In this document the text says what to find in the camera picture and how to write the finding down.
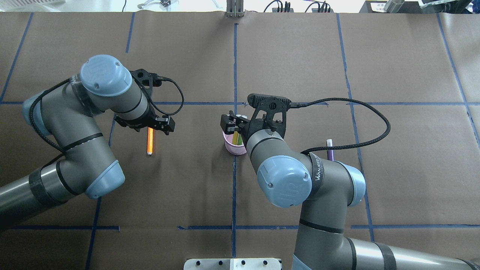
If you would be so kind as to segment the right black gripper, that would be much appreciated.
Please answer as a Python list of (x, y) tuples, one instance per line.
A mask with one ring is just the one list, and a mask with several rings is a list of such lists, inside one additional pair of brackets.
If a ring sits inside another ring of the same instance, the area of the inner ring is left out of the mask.
[(258, 106), (250, 120), (243, 115), (236, 115), (233, 111), (222, 114), (220, 126), (223, 134), (232, 135), (234, 132), (240, 132), (242, 139), (248, 141), (254, 133), (265, 129), (275, 131), (281, 138), (284, 138), (286, 121), (286, 106), (278, 106), (276, 109)]

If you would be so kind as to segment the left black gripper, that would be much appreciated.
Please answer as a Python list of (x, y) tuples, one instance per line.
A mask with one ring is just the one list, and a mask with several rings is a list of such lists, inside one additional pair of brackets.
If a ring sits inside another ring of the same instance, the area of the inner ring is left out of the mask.
[(118, 113), (114, 116), (116, 121), (123, 128), (129, 127), (135, 130), (142, 128), (152, 128), (161, 131), (165, 135), (173, 133), (176, 123), (171, 116), (158, 116), (152, 109), (145, 109), (142, 113), (130, 111), (126, 113)]

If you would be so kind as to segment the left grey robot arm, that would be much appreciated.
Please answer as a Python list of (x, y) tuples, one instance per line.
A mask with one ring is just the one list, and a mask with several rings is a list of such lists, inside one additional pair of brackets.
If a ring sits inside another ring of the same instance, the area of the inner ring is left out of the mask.
[(92, 56), (77, 75), (26, 100), (25, 121), (60, 155), (1, 188), (1, 231), (78, 195), (96, 199), (125, 182), (125, 175), (104, 138), (95, 116), (107, 110), (124, 128), (152, 128), (172, 133), (173, 113), (159, 109), (151, 88), (170, 78), (130, 71), (110, 55)]

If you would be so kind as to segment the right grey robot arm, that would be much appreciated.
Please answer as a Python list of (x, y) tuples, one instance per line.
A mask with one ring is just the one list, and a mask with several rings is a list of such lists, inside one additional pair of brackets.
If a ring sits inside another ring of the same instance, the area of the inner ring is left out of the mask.
[(348, 207), (360, 203), (365, 178), (355, 167), (292, 151), (274, 129), (261, 127), (247, 143), (257, 181), (275, 206), (301, 205), (294, 270), (478, 270), (459, 259), (344, 236)]

